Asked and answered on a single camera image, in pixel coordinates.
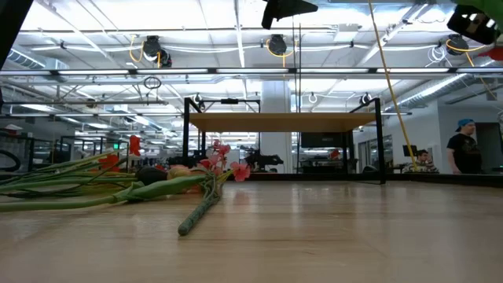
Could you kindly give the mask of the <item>silver ventilation duct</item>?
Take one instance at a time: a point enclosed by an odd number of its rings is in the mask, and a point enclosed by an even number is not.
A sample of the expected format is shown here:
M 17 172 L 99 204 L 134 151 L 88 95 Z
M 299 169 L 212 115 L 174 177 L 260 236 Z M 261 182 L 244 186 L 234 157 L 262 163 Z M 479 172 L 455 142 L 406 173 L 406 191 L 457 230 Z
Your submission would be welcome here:
M 463 64 L 457 67 L 455 72 L 449 72 L 447 77 L 429 80 L 405 92 L 397 98 L 398 108 L 414 108 L 418 105 L 424 105 L 436 98 L 471 86 L 475 83 L 477 75 L 489 73 L 489 69 L 496 68 L 497 73 L 503 73 L 503 62 L 492 60 L 489 57 L 478 57 L 473 63 L 474 67 L 469 63 Z

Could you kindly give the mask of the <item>white square pillar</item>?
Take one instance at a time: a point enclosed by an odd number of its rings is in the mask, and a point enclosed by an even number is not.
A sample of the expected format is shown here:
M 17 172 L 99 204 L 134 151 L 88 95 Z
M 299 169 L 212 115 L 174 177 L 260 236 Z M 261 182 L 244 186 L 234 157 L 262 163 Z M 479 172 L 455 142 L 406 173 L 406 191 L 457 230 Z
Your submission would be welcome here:
M 288 81 L 263 81 L 261 113 L 291 112 L 291 90 Z M 264 132 L 260 134 L 263 155 L 278 155 L 283 164 L 273 166 L 279 174 L 292 173 L 292 133 Z

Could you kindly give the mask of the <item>long ceiling light strip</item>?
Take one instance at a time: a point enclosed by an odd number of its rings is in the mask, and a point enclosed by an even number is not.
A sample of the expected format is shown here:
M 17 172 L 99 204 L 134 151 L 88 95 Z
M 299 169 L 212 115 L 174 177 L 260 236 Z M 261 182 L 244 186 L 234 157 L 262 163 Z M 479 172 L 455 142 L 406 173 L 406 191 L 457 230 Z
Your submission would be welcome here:
M 465 75 L 503 73 L 503 67 L 471 68 L 153 68 L 96 70 L 20 70 L 0 71 L 3 76 L 21 75 Z

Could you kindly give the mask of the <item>dark monitor screen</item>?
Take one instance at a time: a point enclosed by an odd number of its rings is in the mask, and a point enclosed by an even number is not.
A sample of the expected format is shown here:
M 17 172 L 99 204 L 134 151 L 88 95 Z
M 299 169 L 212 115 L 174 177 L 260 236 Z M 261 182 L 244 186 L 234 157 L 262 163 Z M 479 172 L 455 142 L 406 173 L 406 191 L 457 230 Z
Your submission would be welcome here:
M 300 135 L 300 147 L 308 148 L 343 148 L 352 144 L 352 134 L 303 132 Z

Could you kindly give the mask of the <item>black aluminium table frame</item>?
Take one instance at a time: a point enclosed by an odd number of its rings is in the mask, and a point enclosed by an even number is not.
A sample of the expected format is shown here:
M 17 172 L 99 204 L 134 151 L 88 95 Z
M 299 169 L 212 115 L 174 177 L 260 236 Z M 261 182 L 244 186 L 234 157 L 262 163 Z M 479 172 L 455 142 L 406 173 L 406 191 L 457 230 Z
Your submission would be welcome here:
M 379 172 L 365 174 L 275 174 L 251 173 L 246 181 L 298 181 L 298 182 L 368 182 L 383 185 L 387 182 L 427 182 L 435 184 L 449 184 L 459 186 L 482 186 L 503 189 L 503 175 L 441 175 L 441 174 L 386 174 Z

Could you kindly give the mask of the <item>pink artificial blossom spray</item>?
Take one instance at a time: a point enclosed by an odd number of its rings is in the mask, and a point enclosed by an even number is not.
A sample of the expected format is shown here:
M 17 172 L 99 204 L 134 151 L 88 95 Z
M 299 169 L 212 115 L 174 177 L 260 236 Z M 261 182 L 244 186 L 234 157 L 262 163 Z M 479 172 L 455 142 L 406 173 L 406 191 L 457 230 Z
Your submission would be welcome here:
M 179 225 L 180 236 L 187 235 L 204 214 L 220 201 L 223 185 L 228 178 L 233 177 L 236 182 L 244 182 L 250 177 L 251 168 L 247 164 L 240 164 L 237 161 L 228 163 L 227 155 L 230 150 L 230 145 L 216 139 L 213 141 L 209 157 L 200 160 L 194 168 L 176 167 L 172 173 L 173 177 L 179 173 L 182 173 L 182 176 L 187 174 L 204 176 L 204 180 L 196 184 L 203 193 L 202 201 Z

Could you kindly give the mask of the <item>pink artificial tulip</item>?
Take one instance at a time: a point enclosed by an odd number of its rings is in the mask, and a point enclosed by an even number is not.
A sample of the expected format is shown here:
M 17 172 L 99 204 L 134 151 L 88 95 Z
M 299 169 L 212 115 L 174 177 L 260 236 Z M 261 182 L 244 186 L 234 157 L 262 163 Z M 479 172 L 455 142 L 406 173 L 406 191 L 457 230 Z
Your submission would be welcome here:
M 135 178 L 63 178 L 50 179 L 48 181 L 25 182 L 13 185 L 0 186 L 0 192 L 10 190 L 22 190 L 35 187 L 72 185 L 85 186 L 88 183 L 115 183 L 132 181 L 132 185 L 118 193 L 98 199 L 74 201 L 74 202 L 34 202 L 34 201 L 14 201 L 0 203 L 0 212 L 12 211 L 44 211 L 44 210 L 64 210 L 98 206 L 102 204 L 117 204 L 124 201 L 143 201 L 156 197 L 180 193 L 183 189 L 189 188 L 206 181 L 206 175 L 186 175 L 174 179 L 157 181 L 149 185 L 141 182 L 134 182 Z

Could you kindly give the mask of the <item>person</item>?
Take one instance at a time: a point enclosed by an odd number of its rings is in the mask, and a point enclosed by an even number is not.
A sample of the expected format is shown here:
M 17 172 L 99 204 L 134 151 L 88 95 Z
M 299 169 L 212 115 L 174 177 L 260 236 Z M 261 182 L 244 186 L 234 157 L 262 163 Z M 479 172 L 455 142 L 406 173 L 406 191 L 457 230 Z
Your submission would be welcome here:
M 446 146 L 447 159 L 454 174 L 478 175 L 482 173 L 482 156 L 476 140 L 473 119 L 461 119 L 456 134 Z
M 403 173 L 438 174 L 439 169 L 431 161 L 429 152 L 425 149 L 417 151 L 417 159 L 414 164 L 409 163 L 402 169 Z

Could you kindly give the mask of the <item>wooden shelf with black legs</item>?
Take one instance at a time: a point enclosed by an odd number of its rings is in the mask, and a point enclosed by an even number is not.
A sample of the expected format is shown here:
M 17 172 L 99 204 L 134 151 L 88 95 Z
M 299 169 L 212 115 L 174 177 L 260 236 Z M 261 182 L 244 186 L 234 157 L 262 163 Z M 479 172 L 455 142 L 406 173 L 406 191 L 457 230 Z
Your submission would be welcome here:
M 384 185 L 387 173 L 384 162 L 384 143 L 380 99 L 373 98 L 364 105 L 349 112 L 290 112 L 290 113 L 261 113 L 261 112 L 233 112 L 206 113 L 202 112 L 198 104 L 191 98 L 184 100 L 182 158 L 183 164 L 189 162 L 189 126 L 192 124 L 201 131 L 200 150 L 206 150 L 207 132 L 311 132 L 311 133 L 343 133 L 350 134 L 358 126 L 374 121 L 376 123 L 377 150 L 379 170 L 366 174 L 351 174 L 348 169 L 342 174 L 313 173 L 313 174 L 253 174 L 253 181 L 376 181 Z

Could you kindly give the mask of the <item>dark door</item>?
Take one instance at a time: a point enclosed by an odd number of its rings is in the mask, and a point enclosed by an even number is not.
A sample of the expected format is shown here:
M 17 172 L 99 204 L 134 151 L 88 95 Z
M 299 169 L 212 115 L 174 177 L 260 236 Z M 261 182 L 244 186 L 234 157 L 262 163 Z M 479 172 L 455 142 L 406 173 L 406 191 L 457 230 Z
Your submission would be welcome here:
M 503 174 L 503 137 L 499 123 L 476 123 L 475 139 L 482 157 L 482 171 Z

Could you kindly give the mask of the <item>dark artificial tulip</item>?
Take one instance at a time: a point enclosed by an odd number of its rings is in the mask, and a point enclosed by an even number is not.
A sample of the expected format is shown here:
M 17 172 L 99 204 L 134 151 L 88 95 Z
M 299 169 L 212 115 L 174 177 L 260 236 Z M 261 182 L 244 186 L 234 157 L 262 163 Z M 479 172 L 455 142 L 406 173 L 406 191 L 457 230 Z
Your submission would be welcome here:
M 85 177 L 85 178 L 59 178 L 47 181 L 37 182 L 22 182 L 17 184 L 8 184 L 0 186 L 0 193 L 7 193 L 17 190 L 37 189 L 52 186 L 66 185 L 93 185 L 93 184 L 115 184 L 126 182 L 142 182 L 144 185 L 149 185 L 158 181 L 166 181 L 167 172 L 161 171 L 154 167 L 142 168 L 133 177 Z

